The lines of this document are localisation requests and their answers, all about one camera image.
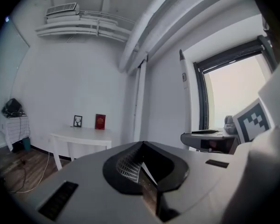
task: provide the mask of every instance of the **desk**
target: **desk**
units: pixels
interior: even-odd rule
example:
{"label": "desk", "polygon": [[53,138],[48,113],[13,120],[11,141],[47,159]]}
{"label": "desk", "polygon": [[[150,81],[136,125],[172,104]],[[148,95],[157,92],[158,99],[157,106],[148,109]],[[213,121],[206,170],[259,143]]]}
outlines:
{"label": "desk", "polygon": [[106,146],[106,149],[111,148],[112,144],[112,132],[109,129],[98,130],[94,128],[78,128],[78,127],[63,127],[61,130],[55,133],[51,133],[53,140],[53,154],[56,166],[58,170],[62,169],[59,154],[57,150],[57,142],[67,142],[69,149],[70,159],[74,161],[73,145],[85,144],[85,145],[99,145]]}

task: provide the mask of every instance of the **black rectangle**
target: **black rectangle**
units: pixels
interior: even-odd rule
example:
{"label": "black rectangle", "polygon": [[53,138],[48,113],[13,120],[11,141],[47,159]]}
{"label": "black rectangle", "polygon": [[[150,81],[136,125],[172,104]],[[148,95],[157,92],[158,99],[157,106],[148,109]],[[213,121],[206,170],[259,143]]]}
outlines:
{"label": "black rectangle", "polygon": [[78,186],[78,184],[73,182],[65,182],[38,212],[55,221]]}
{"label": "black rectangle", "polygon": [[214,166],[217,166],[217,167],[221,167],[221,168],[227,168],[229,163],[227,162],[220,162],[220,161],[216,161],[216,160],[207,160],[205,162],[206,164],[210,164],[210,165],[214,165]]}

